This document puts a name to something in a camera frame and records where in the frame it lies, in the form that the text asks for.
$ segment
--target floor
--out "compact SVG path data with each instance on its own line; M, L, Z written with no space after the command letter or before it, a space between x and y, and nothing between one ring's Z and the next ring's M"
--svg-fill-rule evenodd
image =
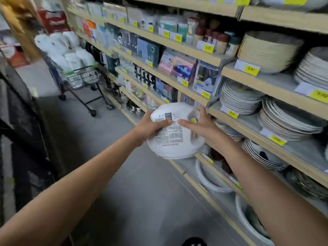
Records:
M43 61L18 70L39 96L66 171L80 166L133 128L119 111L108 111L102 99L90 104L91 117L70 93L66 101ZM77 91L87 101L99 95L89 88ZM137 148L109 181L83 222L96 246L181 245L191 236L211 245L247 243L186 181L169 161L144 144Z

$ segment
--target shopping cart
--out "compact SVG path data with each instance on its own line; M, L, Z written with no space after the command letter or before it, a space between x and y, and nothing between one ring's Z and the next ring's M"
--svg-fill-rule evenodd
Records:
M76 69L71 72L64 72L51 58L48 56L44 57L45 62L49 67L49 71L52 75L54 82L56 83L57 87L60 90L60 95L58 96L60 100L65 101L66 95L65 91L69 91L76 97L77 100L80 101L87 108L90 115L95 117L97 112L92 110L88 107L89 103L92 103L100 98L103 98L106 107L108 110L114 109L114 106L105 99L104 94L102 93L101 89L99 88L99 81L100 81L100 73L97 70L96 66L86 66L80 69ZM98 90L101 94L100 97L92 99L88 102L83 102L80 97L74 92L76 89L83 88L85 86L90 86L91 90L96 91Z

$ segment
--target person's left hand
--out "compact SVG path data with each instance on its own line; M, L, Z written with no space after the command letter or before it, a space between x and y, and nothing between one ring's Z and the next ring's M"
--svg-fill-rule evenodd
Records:
M154 111L147 111L142 120L133 129L133 131L136 133L137 138L140 140L140 145L142 145L145 140L154 137L161 128L170 126L172 124L172 120L153 122L152 120L150 120L150 115L153 112Z

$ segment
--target forearm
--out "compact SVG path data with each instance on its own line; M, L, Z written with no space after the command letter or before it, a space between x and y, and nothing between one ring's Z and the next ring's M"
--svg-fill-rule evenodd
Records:
M275 245L325 245L328 222L321 212L252 159L224 132L212 135L249 203Z
M58 245L139 143L131 131L43 191L0 229L0 244Z

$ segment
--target black shoe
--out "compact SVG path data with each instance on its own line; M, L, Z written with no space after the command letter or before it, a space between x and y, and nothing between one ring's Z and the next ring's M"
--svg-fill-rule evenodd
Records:
M207 246L207 244L199 237L191 237L185 240L182 246Z

